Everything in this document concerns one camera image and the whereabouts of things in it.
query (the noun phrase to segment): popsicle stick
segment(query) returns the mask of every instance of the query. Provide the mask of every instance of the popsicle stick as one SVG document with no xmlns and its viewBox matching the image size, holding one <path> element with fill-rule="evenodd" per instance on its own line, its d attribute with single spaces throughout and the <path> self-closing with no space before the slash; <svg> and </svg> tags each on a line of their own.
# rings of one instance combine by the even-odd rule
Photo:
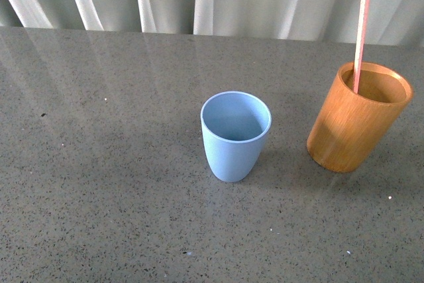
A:
<svg viewBox="0 0 424 283">
<path fill-rule="evenodd" d="M 369 4 L 370 0 L 360 0 L 358 34 L 356 35 L 355 61 L 353 66 L 353 92 L 355 93 L 358 93 L 359 89 L 360 65 L 362 63 L 362 51 L 364 50 Z"/>
</svg>

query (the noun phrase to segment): granite countertop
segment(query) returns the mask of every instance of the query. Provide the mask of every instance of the granite countertop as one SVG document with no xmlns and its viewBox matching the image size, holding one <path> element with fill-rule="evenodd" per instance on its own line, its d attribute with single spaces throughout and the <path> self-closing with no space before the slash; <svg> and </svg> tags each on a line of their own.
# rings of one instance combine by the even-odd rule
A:
<svg viewBox="0 0 424 283">
<path fill-rule="evenodd" d="M 0 28 L 0 282 L 424 281 L 424 49 L 365 47 L 411 104 L 353 173 L 306 139 L 353 44 Z M 252 172 L 208 167 L 199 112 L 253 93 Z"/>
</svg>

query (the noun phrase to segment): cup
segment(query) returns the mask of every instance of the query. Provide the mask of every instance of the cup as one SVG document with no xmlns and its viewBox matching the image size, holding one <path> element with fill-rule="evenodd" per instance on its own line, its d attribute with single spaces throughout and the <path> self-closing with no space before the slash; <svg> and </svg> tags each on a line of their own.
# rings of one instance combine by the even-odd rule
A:
<svg viewBox="0 0 424 283">
<path fill-rule="evenodd" d="M 342 65 L 307 139 L 314 161 L 335 172 L 359 167 L 413 97 L 411 85 L 384 66 L 363 62 L 358 94 L 353 62 Z"/>
<path fill-rule="evenodd" d="M 200 113 L 203 144 L 212 172 L 224 182 L 238 182 L 252 170 L 271 127 L 264 102 L 244 92 L 209 98 Z"/>
</svg>

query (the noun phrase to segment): table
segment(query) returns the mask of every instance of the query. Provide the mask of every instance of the table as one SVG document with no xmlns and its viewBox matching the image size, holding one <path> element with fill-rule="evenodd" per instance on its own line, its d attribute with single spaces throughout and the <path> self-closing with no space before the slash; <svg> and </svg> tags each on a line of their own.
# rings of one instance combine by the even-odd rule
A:
<svg viewBox="0 0 424 283">
<path fill-rule="evenodd" d="M 424 281 L 424 49 L 366 45 L 411 104 L 353 173 L 306 139 L 353 44 L 0 28 L 1 282 Z M 253 93 L 252 172 L 215 178 L 199 113 Z"/>
</svg>

